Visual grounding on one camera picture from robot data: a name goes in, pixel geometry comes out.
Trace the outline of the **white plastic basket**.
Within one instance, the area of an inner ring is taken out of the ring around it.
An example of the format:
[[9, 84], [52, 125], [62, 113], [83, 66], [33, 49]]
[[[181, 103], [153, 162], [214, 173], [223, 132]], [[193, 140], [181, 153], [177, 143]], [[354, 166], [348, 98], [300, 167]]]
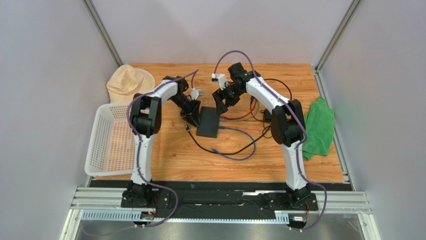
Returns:
[[97, 109], [85, 160], [87, 175], [105, 177], [132, 173], [135, 140], [127, 121], [128, 105], [128, 102], [114, 102]]

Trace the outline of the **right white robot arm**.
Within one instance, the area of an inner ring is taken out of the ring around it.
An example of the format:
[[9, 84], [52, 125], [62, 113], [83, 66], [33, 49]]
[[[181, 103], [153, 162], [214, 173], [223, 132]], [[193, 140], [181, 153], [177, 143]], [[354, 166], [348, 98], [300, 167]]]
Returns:
[[270, 131], [283, 152], [286, 170], [286, 196], [284, 202], [293, 209], [305, 206], [310, 195], [306, 180], [302, 145], [306, 136], [301, 103], [280, 95], [255, 70], [247, 71], [240, 62], [228, 68], [231, 83], [225, 74], [212, 73], [211, 80], [219, 84], [213, 93], [216, 113], [224, 114], [234, 106], [242, 94], [257, 99], [271, 113]]

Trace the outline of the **black network switch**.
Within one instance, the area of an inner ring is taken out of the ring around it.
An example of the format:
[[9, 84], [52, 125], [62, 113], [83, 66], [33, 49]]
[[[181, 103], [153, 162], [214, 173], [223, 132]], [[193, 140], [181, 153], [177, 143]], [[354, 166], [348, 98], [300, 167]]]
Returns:
[[220, 116], [217, 115], [216, 108], [202, 106], [200, 111], [200, 126], [196, 130], [199, 137], [213, 138], [218, 137]]

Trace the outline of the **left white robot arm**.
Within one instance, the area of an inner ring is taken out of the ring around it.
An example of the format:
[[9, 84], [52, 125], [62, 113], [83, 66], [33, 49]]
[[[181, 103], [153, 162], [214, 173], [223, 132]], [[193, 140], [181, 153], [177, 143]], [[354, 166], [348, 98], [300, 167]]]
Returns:
[[172, 101], [180, 109], [180, 117], [188, 124], [201, 124], [200, 105], [196, 96], [186, 95], [189, 84], [182, 77], [166, 76], [160, 85], [148, 93], [137, 93], [127, 109], [127, 121], [134, 134], [134, 164], [122, 205], [149, 207], [154, 202], [152, 183], [152, 151], [162, 125], [162, 105]]

